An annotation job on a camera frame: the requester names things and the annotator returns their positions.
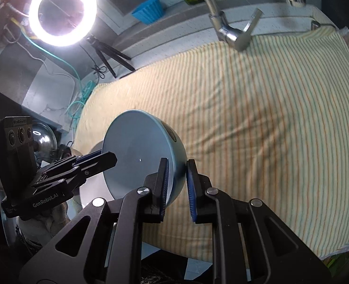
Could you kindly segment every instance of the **camera lens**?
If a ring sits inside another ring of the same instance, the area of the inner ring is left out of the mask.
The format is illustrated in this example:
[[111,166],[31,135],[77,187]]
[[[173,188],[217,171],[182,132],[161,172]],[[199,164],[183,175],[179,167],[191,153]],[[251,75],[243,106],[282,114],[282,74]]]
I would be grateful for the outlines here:
[[11,144],[11,146],[13,146],[14,144],[16,144],[16,135],[14,134],[13,131],[11,131],[9,133],[9,142]]
[[22,127],[18,129],[18,139],[21,143],[25,141],[25,130]]

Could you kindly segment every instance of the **light blue bowl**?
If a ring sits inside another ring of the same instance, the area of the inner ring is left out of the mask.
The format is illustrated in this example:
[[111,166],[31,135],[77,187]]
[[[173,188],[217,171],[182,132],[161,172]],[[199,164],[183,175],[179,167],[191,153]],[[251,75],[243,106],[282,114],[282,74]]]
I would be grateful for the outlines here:
[[140,4],[132,13],[136,19],[145,24],[151,24],[164,15],[159,0],[147,0]]
[[185,183],[186,152],[177,133],[155,116],[140,110],[123,112],[106,132],[102,152],[117,156],[115,167],[104,171],[114,199],[143,186],[147,175],[156,173],[162,157],[169,160],[166,204],[171,204]]

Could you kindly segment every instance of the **green cable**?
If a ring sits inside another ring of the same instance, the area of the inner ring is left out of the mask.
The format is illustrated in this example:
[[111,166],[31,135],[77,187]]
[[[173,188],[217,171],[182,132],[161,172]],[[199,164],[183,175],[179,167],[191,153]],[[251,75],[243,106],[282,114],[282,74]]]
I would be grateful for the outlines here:
[[87,91],[90,89],[90,86],[89,86],[90,81],[89,81],[88,84],[85,86],[85,89],[83,89],[83,86],[82,86],[82,84],[81,84],[80,76],[79,76],[79,74],[77,73],[76,69],[75,69],[70,63],[68,63],[67,61],[63,60],[62,58],[57,57],[56,55],[52,54],[51,52],[49,52],[49,51],[43,49],[41,46],[37,45],[34,41],[32,41],[32,40],[24,33],[24,31],[23,31],[22,29],[21,29],[21,32],[22,32],[23,36],[24,36],[32,45],[34,45],[35,47],[37,47],[39,50],[42,50],[43,52],[49,54],[49,55],[52,56],[53,58],[56,58],[57,60],[63,62],[63,63],[66,64],[66,65],[68,65],[68,66],[74,71],[74,73],[76,74],[76,77],[77,77],[77,79],[79,80],[79,85],[80,85],[80,92],[81,92],[81,99],[82,99],[82,101],[73,101],[73,102],[68,106],[68,108],[67,108],[67,110],[66,110],[65,112],[68,114],[68,116],[70,116],[72,119],[75,120],[75,128],[77,128],[77,120],[80,118],[81,114],[78,115],[78,116],[75,116],[75,115],[76,115],[77,111],[79,110],[79,108],[77,108],[77,110],[75,111],[74,114],[70,114],[70,113],[68,113],[68,111],[69,111],[69,109],[70,109],[74,104],[76,104],[76,103],[82,104],[83,106],[85,106],[85,102],[87,101],[87,99],[84,99],[84,94],[85,94],[84,91],[87,92]]
[[34,41],[32,41],[32,40],[24,33],[24,31],[21,30],[21,32],[22,32],[23,36],[24,36],[32,45],[34,45],[34,46],[37,47],[38,49],[42,50],[43,52],[49,54],[49,55],[52,56],[53,58],[56,58],[56,59],[58,59],[59,61],[61,61],[61,62],[63,62],[64,64],[68,65],[69,67],[71,67],[71,69],[74,71],[74,73],[75,73],[77,79],[79,80],[80,91],[81,91],[81,98],[82,98],[83,102],[85,102],[85,99],[84,99],[84,97],[83,97],[83,87],[82,87],[82,84],[81,84],[81,79],[80,79],[80,76],[79,76],[79,74],[77,73],[76,69],[75,69],[70,63],[68,63],[67,61],[63,60],[62,58],[57,57],[56,55],[52,54],[51,52],[48,52],[46,49],[43,49],[42,47],[40,47],[39,45],[37,45]]
[[327,268],[329,269],[333,265],[334,262],[336,262],[336,259],[335,258],[331,259],[327,265]]

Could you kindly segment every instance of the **yellow striped cloth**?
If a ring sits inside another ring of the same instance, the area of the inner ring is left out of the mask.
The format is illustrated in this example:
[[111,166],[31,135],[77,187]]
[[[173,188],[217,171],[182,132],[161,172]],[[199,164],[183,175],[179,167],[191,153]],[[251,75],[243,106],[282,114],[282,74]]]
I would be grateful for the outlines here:
[[[74,148],[89,152],[129,109],[168,123],[213,186],[261,198],[319,257],[349,248],[349,49],[333,29],[256,36],[242,53],[215,42],[100,85]],[[212,260],[186,187],[144,241]]]

